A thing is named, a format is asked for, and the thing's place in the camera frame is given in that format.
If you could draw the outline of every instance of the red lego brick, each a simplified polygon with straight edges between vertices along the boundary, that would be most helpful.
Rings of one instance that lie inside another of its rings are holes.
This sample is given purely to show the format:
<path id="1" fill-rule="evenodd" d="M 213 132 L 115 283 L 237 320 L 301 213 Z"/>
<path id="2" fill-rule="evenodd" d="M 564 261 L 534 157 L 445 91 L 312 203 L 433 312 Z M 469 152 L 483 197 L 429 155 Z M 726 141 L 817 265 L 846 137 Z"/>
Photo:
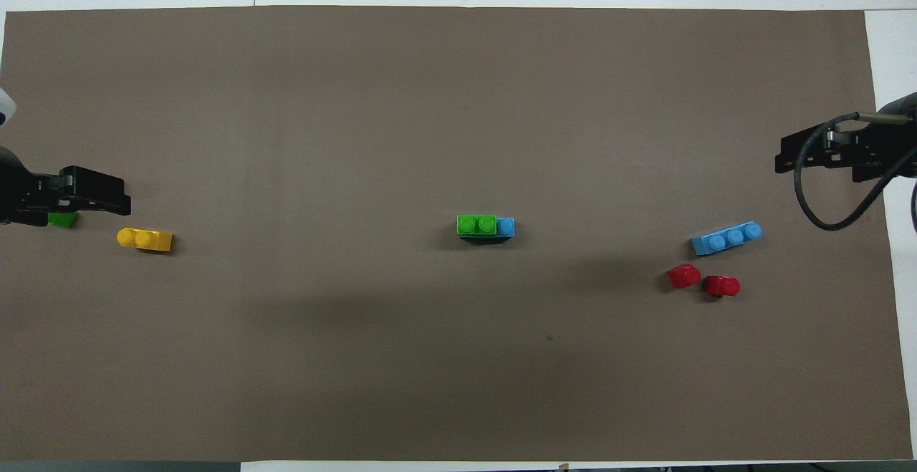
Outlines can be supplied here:
<path id="1" fill-rule="evenodd" d="M 701 282 L 701 272 L 692 264 L 679 264 L 674 269 L 668 270 L 666 275 L 672 281 L 672 286 L 679 289 Z"/>
<path id="2" fill-rule="evenodd" d="M 739 279 L 734 276 L 711 275 L 704 279 L 704 289 L 718 297 L 734 297 L 739 292 Z"/>

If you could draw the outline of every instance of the blue lego brick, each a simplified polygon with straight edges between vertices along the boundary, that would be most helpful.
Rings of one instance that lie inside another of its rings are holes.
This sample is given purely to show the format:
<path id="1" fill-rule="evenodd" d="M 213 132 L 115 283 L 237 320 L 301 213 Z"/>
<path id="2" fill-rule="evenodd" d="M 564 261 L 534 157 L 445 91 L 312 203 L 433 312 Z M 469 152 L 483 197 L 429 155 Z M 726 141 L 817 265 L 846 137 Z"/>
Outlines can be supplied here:
<path id="1" fill-rule="evenodd" d="M 514 237 L 515 218 L 497 218 L 497 237 Z"/>
<path id="2" fill-rule="evenodd" d="M 739 246 L 746 241 L 753 241 L 761 237 L 761 225 L 754 221 L 729 227 L 715 233 L 701 235 L 701 237 L 692 237 L 691 244 L 694 245 L 694 253 L 698 256 L 708 256 L 721 250 Z"/>

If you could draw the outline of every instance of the toy block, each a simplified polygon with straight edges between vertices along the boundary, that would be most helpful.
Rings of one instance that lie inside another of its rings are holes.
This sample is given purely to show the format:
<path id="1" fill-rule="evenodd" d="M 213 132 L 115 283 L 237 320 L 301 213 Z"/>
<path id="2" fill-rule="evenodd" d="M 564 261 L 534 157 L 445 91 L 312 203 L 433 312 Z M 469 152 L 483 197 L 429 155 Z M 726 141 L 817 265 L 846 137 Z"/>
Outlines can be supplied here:
<path id="1" fill-rule="evenodd" d="M 173 234 L 164 231 L 145 231 L 125 227 L 118 231 L 117 242 L 121 246 L 138 248 L 140 250 L 155 250 L 168 252 L 171 250 Z"/>
<path id="2" fill-rule="evenodd" d="M 692 264 L 679 264 L 674 269 L 668 270 L 666 275 L 672 281 L 672 286 L 678 287 L 678 289 L 701 282 L 701 272 Z"/>
<path id="3" fill-rule="evenodd" d="M 747 221 L 747 223 L 715 231 L 715 233 L 692 237 L 691 244 L 694 245 L 695 254 L 708 256 L 727 248 L 740 246 L 746 241 L 753 241 L 759 237 L 761 237 L 761 225 L 754 221 Z"/>
<path id="4" fill-rule="evenodd" d="M 734 276 L 711 275 L 704 279 L 705 292 L 718 297 L 734 297 L 741 286 Z"/>
<path id="5" fill-rule="evenodd" d="M 48 224 L 55 227 L 69 229 L 73 227 L 73 220 L 76 219 L 76 212 L 49 212 Z"/>
<path id="6" fill-rule="evenodd" d="M 515 218 L 497 218 L 497 237 L 515 237 Z"/>
<path id="7" fill-rule="evenodd" d="M 495 237 L 497 217 L 491 215 L 456 216 L 456 235 L 459 237 Z"/>

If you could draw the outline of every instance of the yellow lego brick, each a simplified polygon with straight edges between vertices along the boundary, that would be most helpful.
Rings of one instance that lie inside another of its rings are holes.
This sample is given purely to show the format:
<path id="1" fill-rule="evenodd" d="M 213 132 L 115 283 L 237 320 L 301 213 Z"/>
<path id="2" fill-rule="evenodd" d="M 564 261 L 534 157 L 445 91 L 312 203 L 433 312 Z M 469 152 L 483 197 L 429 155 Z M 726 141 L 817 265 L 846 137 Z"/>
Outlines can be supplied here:
<path id="1" fill-rule="evenodd" d="M 145 231 L 125 227 L 117 232 L 117 242 L 121 246 L 168 252 L 171 249 L 173 234 L 164 231 Z"/>

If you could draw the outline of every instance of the lego stud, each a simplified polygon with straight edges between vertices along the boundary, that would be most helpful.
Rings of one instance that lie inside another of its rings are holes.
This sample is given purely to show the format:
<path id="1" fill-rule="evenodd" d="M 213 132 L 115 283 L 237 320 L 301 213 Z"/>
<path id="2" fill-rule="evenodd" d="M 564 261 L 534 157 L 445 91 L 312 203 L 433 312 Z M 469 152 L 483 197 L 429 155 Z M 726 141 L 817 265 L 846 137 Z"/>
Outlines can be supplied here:
<path id="1" fill-rule="evenodd" d="M 739 280 L 734 276 L 711 275 L 704 279 L 705 292 L 717 297 L 734 297 L 740 289 Z"/>
<path id="2" fill-rule="evenodd" d="M 496 231 L 497 221 L 495 218 L 482 216 L 478 219 L 478 228 L 482 233 L 494 233 Z"/>
<path id="3" fill-rule="evenodd" d="M 742 235 L 742 231 L 737 231 L 737 230 L 727 231 L 726 232 L 726 241 L 728 241 L 728 243 L 731 244 L 732 246 L 736 246 L 736 244 L 743 244 L 744 235 Z"/>
<path id="4" fill-rule="evenodd" d="M 717 250 L 723 250 L 726 247 L 726 240 L 723 236 L 717 234 L 711 236 L 710 239 L 707 240 L 707 244 L 711 249 L 714 250 L 714 252 L 716 252 Z"/>
<path id="5" fill-rule="evenodd" d="M 761 237 L 761 225 L 755 223 L 754 221 L 747 223 L 743 231 L 744 236 L 747 237 L 750 241 Z"/>
<path id="6" fill-rule="evenodd" d="M 117 243 L 121 246 L 135 246 L 135 234 L 137 234 L 137 231 L 134 229 L 121 229 L 117 232 Z"/>
<path id="7" fill-rule="evenodd" d="M 674 269 L 668 270 L 666 275 L 672 281 L 672 286 L 678 289 L 701 282 L 701 272 L 693 264 L 679 264 Z"/>
<path id="8" fill-rule="evenodd" d="M 497 235 L 509 236 L 514 233 L 514 221 L 511 218 L 500 218 L 497 221 Z"/>
<path id="9" fill-rule="evenodd" d="M 473 233 L 474 226 L 475 226 L 475 220 L 471 216 L 459 216 L 458 217 L 459 233 Z"/>
<path id="10" fill-rule="evenodd" d="M 134 235 L 134 244 L 138 248 L 147 248 L 153 244 L 153 234 L 149 231 L 139 231 Z"/>

